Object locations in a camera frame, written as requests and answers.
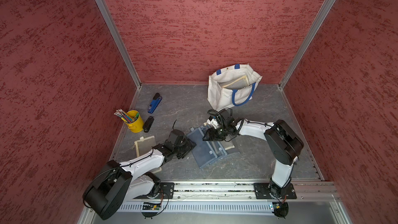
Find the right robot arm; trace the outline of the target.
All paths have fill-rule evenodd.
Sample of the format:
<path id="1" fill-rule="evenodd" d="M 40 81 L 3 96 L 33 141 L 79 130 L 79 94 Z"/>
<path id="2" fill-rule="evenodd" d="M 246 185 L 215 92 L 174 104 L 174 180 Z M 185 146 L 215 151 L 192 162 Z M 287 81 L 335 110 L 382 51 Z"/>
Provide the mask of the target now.
<path id="1" fill-rule="evenodd" d="M 283 120 L 267 123 L 245 118 L 235 119 L 230 108 L 209 110 L 207 113 L 209 118 L 206 124 L 209 128 L 203 141 L 229 142 L 240 135 L 258 138 L 268 143 L 276 162 L 267 192 L 274 199 L 285 198 L 290 192 L 294 164 L 304 148 L 304 142 L 293 129 Z"/>

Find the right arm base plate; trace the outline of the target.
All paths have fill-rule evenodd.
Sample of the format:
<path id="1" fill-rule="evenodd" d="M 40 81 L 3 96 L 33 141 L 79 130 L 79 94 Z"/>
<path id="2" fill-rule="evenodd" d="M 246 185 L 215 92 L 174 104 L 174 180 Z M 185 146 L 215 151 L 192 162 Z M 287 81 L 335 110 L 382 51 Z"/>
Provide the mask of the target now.
<path id="1" fill-rule="evenodd" d="M 271 183 L 254 183 L 254 192 L 257 200 L 295 200 L 297 195 L 291 183 L 285 187 L 279 187 L 277 184 Z"/>

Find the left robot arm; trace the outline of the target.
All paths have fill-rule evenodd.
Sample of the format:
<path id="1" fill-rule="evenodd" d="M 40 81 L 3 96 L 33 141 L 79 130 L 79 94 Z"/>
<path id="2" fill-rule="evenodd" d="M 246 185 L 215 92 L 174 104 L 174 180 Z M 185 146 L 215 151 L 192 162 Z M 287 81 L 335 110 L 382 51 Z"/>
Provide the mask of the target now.
<path id="1" fill-rule="evenodd" d="M 149 218 L 159 215 L 168 207 L 174 190 L 162 183 L 152 170 L 174 158 L 185 158 L 195 147 L 196 143 L 182 131 L 172 129 L 164 143 L 151 147 L 147 153 L 121 163 L 108 161 L 83 193 L 84 206 L 107 220 L 123 203 L 145 196 L 160 202 L 150 203 L 151 208 L 143 215 Z"/>

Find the beige trim mesh pouch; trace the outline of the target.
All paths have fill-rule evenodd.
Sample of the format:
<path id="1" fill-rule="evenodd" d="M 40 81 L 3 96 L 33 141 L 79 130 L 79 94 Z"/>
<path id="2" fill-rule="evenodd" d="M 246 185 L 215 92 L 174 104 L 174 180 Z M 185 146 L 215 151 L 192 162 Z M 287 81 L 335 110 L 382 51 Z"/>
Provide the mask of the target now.
<path id="1" fill-rule="evenodd" d="M 249 79 L 246 75 L 241 76 L 237 79 L 233 79 L 228 82 L 219 83 L 221 88 L 226 88 L 230 90 L 239 90 L 245 87 L 250 86 Z"/>

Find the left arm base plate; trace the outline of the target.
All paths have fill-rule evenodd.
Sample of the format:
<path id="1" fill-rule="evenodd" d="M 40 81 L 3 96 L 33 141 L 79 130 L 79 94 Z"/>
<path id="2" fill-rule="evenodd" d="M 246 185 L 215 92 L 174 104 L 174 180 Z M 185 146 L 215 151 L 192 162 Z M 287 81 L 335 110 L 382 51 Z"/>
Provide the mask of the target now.
<path id="1" fill-rule="evenodd" d="M 174 195 L 175 183 L 155 183 L 150 192 L 144 197 L 146 199 L 172 199 Z"/>

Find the dark blue mesh pouch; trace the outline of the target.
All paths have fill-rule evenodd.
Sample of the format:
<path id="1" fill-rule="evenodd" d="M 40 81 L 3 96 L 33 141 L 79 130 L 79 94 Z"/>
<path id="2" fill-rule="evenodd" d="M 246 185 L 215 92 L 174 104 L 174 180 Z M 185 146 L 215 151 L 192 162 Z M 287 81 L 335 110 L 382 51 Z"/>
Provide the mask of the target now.
<path id="1" fill-rule="evenodd" d="M 200 169 L 227 156 L 227 152 L 220 142 L 203 141 L 206 130 L 205 127 L 191 128 L 191 132 L 187 134 L 187 138 L 196 144 L 192 154 Z"/>

